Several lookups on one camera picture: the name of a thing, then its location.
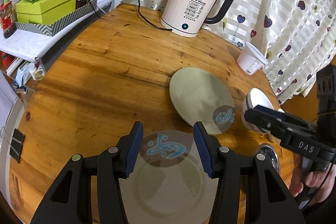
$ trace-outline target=wooden table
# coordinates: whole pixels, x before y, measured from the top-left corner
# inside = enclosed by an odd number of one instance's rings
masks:
[[[159,24],[160,13],[142,8]],[[253,155],[265,135],[248,131],[240,115],[243,99],[257,87],[278,108],[262,70],[246,75],[236,64],[240,50],[201,29],[197,37],[181,37],[148,26],[136,7],[123,4],[92,24],[60,56],[33,95],[19,130],[26,135],[20,164],[10,162],[10,197],[15,213],[27,224],[49,186],[68,159],[100,154],[128,134],[134,121],[145,134],[173,129],[192,132],[169,98],[173,74],[192,66],[209,71],[227,84],[236,116],[230,131],[218,136],[222,145]],[[273,143],[281,176],[289,185],[293,154]],[[93,186],[93,218],[97,204]],[[239,223],[244,222],[241,193]]]

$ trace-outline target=heart pattern curtain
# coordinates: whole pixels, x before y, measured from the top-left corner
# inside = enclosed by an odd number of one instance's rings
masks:
[[[140,4],[163,11],[167,1]],[[223,2],[217,0],[209,16]],[[239,48],[246,42],[259,48],[268,60],[264,72],[281,104],[295,94],[307,95],[316,72],[334,57],[335,19],[336,0],[235,0],[221,22],[203,28]]]

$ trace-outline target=plastic cup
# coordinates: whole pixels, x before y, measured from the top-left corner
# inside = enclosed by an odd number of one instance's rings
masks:
[[[244,72],[252,75],[261,67],[266,66],[268,61],[256,47],[246,42],[243,51],[237,59],[237,63]]]

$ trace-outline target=ceramic bowl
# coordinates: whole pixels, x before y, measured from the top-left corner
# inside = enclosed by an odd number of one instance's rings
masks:
[[[251,124],[245,120],[244,114],[248,109],[251,109],[257,105],[261,105],[264,107],[268,107],[270,109],[274,109],[272,103],[267,98],[267,96],[259,89],[253,88],[249,91],[249,93],[246,95],[244,101],[243,101],[243,110],[241,112],[241,121],[243,122],[243,125],[249,129],[253,130],[255,132],[261,133],[261,134],[268,134],[269,130],[266,130],[261,127],[257,127],[254,124]]]

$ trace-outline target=electric kettle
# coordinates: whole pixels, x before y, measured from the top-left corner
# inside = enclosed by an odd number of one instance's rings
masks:
[[[205,24],[220,22],[234,0],[225,0],[217,15],[207,18],[216,0],[168,0],[161,24],[183,37],[195,37]]]

